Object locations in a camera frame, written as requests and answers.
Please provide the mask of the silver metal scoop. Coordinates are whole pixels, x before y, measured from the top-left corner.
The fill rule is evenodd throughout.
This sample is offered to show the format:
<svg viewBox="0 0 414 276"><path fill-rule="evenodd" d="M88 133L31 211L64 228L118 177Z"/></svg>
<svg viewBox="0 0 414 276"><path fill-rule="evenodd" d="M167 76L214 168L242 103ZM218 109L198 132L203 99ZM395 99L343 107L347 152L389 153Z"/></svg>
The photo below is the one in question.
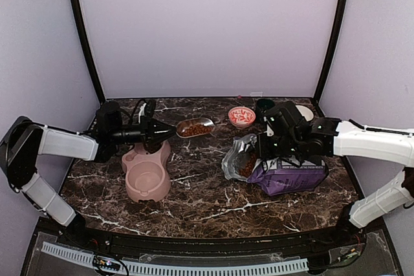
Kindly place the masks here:
<svg viewBox="0 0 414 276"><path fill-rule="evenodd" d="M209 118L193 118L183 120L176 126L177 136L180 138L193 138L210 134L215 129L215 124Z"/></svg>

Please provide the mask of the purple pet food bag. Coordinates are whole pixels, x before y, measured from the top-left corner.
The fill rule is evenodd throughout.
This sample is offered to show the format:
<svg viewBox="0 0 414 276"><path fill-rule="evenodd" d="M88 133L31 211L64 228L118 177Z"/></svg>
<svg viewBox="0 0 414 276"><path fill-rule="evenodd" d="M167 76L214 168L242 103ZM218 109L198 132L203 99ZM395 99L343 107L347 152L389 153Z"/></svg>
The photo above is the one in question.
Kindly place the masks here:
<svg viewBox="0 0 414 276"><path fill-rule="evenodd" d="M256 135L248 134L234 138L232 148L221 163L227 180L238 180L259 186L268 196L312 191L328 176L329 169L321 157L299 163L295 157L262 160L257 157L252 174L245 178L239 175L241 165L250 153L255 153Z"/></svg>

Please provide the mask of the pink double pet bowl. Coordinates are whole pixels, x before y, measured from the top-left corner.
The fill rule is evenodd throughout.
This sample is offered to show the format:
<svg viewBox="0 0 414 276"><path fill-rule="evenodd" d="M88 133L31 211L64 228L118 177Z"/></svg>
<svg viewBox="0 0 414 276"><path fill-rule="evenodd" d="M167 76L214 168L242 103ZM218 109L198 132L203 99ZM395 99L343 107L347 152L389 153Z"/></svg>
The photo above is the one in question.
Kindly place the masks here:
<svg viewBox="0 0 414 276"><path fill-rule="evenodd" d="M125 188L128 197L134 201L165 198L171 188L171 180L166 169L171 147L166 140L155 153L149 153L142 143L123 155L122 170L125 173Z"/></svg>

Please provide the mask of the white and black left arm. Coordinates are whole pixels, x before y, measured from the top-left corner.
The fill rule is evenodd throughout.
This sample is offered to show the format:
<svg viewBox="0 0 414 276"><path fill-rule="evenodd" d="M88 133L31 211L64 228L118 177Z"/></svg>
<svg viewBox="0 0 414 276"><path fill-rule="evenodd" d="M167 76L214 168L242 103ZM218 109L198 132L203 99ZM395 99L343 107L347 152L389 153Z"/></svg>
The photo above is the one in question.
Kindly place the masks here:
<svg viewBox="0 0 414 276"><path fill-rule="evenodd" d="M133 115L118 102L107 101L96 111L96 124L83 133L33 122L20 116L1 140L1 170L8 185L35 204L41 212L66 228L66 237L78 248L91 243L85 219L39 175L39 155L64 156L104 163L119 145L142 143L153 150L176 133L176 128L153 117L155 100L140 100Z"/></svg>

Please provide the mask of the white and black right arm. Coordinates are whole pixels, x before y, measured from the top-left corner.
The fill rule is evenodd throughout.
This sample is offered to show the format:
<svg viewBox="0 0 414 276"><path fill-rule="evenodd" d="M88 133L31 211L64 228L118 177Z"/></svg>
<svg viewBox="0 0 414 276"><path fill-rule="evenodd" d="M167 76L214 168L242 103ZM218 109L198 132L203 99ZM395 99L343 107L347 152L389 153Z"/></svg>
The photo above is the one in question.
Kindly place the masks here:
<svg viewBox="0 0 414 276"><path fill-rule="evenodd" d="M369 196L342 210L330 240L344 246L355 232L402 206L413 206L413 129L361 125L353 120L321 117L308 121L291 101L263 111L267 131L259 134L256 153L263 160L293 156L359 156L403 166L396 177Z"/></svg>

